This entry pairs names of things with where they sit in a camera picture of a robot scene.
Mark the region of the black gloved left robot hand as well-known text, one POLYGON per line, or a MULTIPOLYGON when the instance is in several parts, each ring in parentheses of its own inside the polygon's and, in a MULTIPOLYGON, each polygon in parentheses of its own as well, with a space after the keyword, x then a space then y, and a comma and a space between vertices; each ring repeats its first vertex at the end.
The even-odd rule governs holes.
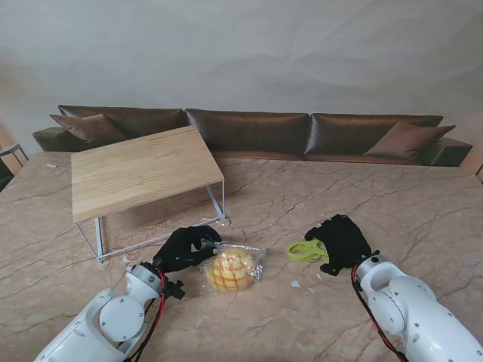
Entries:
POLYGON ((152 259, 163 273, 197 266, 215 254, 222 238, 209 225, 190 226, 174 231, 152 259))

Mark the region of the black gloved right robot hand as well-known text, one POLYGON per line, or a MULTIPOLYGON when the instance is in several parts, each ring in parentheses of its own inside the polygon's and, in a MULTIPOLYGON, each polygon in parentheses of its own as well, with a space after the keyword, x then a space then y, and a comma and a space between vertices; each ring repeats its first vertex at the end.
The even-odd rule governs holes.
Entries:
POLYGON ((311 228, 304 238, 323 243, 329 260, 320 270, 332 276, 363 262, 373 253, 360 228, 347 215, 337 214, 326 219, 319 227, 311 228))

